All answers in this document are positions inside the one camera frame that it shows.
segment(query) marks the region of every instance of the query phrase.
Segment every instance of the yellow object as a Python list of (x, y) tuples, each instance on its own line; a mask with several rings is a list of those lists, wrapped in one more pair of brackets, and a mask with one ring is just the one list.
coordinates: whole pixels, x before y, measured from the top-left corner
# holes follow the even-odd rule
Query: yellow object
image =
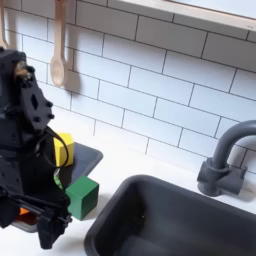
[[(58, 133), (58, 135), (64, 140), (65, 144), (68, 148), (69, 159), (66, 166), (73, 164), (74, 161), (74, 141), (72, 139), (71, 134), (69, 133)], [(54, 138), (54, 147), (55, 147), (55, 158), (56, 165), (62, 166), (67, 158), (66, 150), (61, 143), (61, 141)]]
[(24, 214), (27, 214), (29, 213), (28, 210), (24, 209), (24, 208), (20, 208), (20, 215), (24, 215)]

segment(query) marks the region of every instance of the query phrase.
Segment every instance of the gray faucet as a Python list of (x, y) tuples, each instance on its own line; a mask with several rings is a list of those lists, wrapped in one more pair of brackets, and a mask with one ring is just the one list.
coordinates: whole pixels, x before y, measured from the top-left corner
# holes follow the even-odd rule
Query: gray faucet
[(247, 169), (241, 173), (232, 171), (227, 164), (229, 154), (235, 143), (247, 136), (256, 135), (256, 121), (237, 124), (221, 137), (212, 158), (203, 162), (197, 181), (198, 189), (205, 195), (216, 197), (223, 192), (239, 194)]

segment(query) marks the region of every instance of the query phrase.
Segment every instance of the green block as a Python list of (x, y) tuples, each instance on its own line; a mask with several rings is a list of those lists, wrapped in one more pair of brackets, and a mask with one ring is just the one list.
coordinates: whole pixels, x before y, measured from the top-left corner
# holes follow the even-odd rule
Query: green block
[(82, 220), (98, 203), (99, 184), (82, 176), (66, 189), (71, 204), (69, 212), (78, 220)]

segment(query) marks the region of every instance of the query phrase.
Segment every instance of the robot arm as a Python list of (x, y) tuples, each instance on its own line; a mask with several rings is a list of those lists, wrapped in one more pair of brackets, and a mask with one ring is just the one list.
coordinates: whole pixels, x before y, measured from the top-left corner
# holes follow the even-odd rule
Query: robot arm
[(24, 53), (0, 48), (0, 226), (25, 208), (37, 217), (41, 247), (51, 249), (71, 222), (70, 200), (53, 179), (60, 138), (47, 126), (52, 103), (34, 72)]

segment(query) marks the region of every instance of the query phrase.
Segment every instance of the sink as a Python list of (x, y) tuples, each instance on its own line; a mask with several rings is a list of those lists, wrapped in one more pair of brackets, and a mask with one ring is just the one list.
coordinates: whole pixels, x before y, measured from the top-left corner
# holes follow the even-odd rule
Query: sink
[(88, 256), (255, 256), (256, 215), (150, 177), (125, 180), (85, 239)]

